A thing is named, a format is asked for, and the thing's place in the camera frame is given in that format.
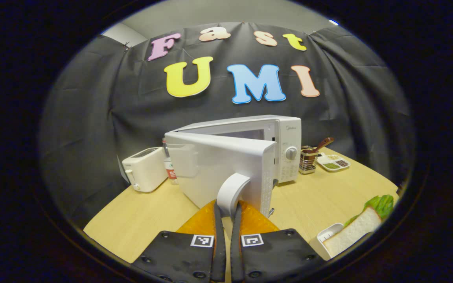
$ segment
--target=bottle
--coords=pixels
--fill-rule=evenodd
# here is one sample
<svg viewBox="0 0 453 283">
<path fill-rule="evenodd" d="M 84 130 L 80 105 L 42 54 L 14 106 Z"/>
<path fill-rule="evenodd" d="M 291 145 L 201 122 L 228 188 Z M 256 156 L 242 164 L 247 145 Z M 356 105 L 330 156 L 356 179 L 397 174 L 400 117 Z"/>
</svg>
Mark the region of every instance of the bottle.
<svg viewBox="0 0 453 283">
<path fill-rule="evenodd" d="M 164 159 L 164 164 L 165 169 L 167 170 L 167 175 L 169 176 L 171 184 L 177 185 L 178 179 L 176 178 L 176 173 L 174 172 L 174 168 L 172 167 L 171 156 L 169 155 L 169 150 L 167 149 L 167 142 L 165 141 L 165 138 L 162 138 L 162 147 L 164 148 L 166 156 Z"/>
</svg>

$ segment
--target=table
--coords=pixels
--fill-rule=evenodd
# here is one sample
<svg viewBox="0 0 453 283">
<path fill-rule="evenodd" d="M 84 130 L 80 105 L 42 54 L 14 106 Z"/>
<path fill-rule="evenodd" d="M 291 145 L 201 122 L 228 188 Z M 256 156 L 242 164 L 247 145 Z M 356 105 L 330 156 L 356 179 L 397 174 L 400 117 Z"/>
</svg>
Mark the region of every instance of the table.
<svg viewBox="0 0 453 283">
<path fill-rule="evenodd" d="M 294 228 L 309 242 L 317 233 L 335 223 L 344 223 L 363 209 L 376 195 L 392 195 L 398 200 L 394 183 L 353 159 L 337 154 L 350 167 L 329 172 L 317 165 L 316 172 L 299 174 L 296 181 L 275 186 L 270 216 L 279 229 Z M 176 231 L 199 210 L 167 179 L 156 190 L 143 193 L 132 187 L 104 207 L 83 229 L 93 240 L 130 263 L 146 249 L 162 230 Z M 230 235 L 225 235 L 227 251 Z M 226 282 L 230 282 L 230 255 L 227 252 Z"/>
</svg>

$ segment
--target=metal utensil holder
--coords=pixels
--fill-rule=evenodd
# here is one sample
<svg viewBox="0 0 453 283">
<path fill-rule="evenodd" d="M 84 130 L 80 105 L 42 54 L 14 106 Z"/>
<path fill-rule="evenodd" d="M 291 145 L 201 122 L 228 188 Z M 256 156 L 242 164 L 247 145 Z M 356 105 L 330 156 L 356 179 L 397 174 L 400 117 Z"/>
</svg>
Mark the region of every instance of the metal utensil holder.
<svg viewBox="0 0 453 283">
<path fill-rule="evenodd" d="M 298 171 L 301 174 L 310 174 L 315 172 L 317 165 L 317 155 L 319 152 L 309 153 L 312 151 L 311 147 L 303 148 L 300 151 L 300 166 Z"/>
</svg>

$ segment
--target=blue letter m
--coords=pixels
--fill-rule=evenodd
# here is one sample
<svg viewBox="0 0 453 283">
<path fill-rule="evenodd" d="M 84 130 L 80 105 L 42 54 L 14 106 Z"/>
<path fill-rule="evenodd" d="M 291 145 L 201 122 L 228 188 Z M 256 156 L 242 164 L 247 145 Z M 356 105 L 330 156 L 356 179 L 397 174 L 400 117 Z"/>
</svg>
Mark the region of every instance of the blue letter m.
<svg viewBox="0 0 453 283">
<path fill-rule="evenodd" d="M 263 65 L 258 77 L 256 77 L 246 65 L 236 64 L 226 68 L 234 75 L 235 97 L 232 101 L 235 104 L 247 103 L 251 97 L 246 93 L 246 86 L 256 100 L 261 100 L 265 86 L 267 94 L 265 99 L 268 101 L 281 101 L 286 99 L 282 93 L 281 84 L 277 72 L 279 67 L 275 65 Z"/>
</svg>

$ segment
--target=spoon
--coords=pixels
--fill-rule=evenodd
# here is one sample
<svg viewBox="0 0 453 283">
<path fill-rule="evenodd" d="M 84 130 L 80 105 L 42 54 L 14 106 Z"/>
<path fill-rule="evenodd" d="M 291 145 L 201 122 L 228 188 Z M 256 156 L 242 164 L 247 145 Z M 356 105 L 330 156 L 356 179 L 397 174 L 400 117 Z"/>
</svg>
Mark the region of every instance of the spoon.
<svg viewBox="0 0 453 283">
<path fill-rule="evenodd" d="M 318 144 L 318 146 L 315 149 L 310 150 L 310 152 L 308 152 L 308 153 L 318 152 L 320 149 L 322 149 L 322 147 L 325 147 L 326 145 L 329 145 L 330 143 L 332 143 L 333 140 L 335 140 L 335 139 L 331 138 L 330 136 L 328 138 L 325 138 Z"/>
</svg>

